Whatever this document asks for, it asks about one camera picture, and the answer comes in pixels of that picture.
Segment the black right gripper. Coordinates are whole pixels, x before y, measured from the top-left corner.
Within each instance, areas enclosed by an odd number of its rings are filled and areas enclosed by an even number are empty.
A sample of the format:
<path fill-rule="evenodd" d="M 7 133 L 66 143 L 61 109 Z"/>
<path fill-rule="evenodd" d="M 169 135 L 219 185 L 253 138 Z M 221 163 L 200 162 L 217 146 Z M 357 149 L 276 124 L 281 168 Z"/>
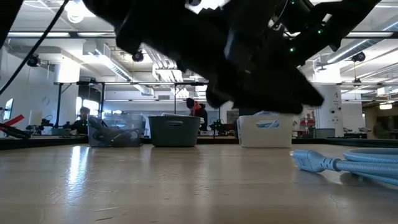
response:
<path fill-rule="evenodd" d="M 181 71 L 190 70 L 208 80 L 206 101 L 220 108 L 228 101 L 240 107 L 237 95 L 277 95 L 284 82 L 285 95 L 312 95 L 313 87 L 291 65 L 267 62 L 261 72 L 246 73 L 224 55 L 226 32 L 183 1 L 84 0 L 85 7 L 115 29 L 116 45 L 134 54 L 141 44 L 174 60 Z"/>

